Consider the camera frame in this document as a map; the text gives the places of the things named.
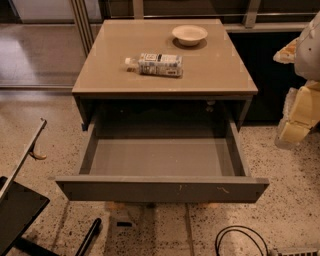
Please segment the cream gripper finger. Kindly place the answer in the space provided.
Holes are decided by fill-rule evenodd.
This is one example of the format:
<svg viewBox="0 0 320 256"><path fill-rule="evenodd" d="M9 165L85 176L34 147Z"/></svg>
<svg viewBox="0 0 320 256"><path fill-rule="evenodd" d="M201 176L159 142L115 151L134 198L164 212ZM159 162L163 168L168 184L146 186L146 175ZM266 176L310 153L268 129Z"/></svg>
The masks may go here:
<svg viewBox="0 0 320 256"><path fill-rule="evenodd" d="M309 129L281 120L275 138L275 145L281 149L292 149L308 135Z"/></svg>

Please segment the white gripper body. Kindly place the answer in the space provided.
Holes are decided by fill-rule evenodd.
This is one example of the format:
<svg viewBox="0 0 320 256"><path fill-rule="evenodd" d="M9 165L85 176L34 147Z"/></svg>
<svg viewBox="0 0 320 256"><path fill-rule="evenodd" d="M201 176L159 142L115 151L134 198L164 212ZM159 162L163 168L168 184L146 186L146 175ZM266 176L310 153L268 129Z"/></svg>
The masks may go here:
<svg viewBox="0 0 320 256"><path fill-rule="evenodd" d="M292 124L313 128L320 121L320 82L308 80L299 89L290 88L283 116Z"/></svg>

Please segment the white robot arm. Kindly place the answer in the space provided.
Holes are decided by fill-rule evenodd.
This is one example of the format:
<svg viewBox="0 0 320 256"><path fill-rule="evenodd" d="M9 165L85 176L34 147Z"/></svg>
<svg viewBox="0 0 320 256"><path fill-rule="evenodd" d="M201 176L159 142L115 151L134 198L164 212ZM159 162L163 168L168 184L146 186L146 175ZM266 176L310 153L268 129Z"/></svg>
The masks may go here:
<svg viewBox="0 0 320 256"><path fill-rule="evenodd" d="M292 63L295 73L306 80L299 89L289 89L278 125L276 146L291 149L320 122L320 12L273 60Z"/></svg>

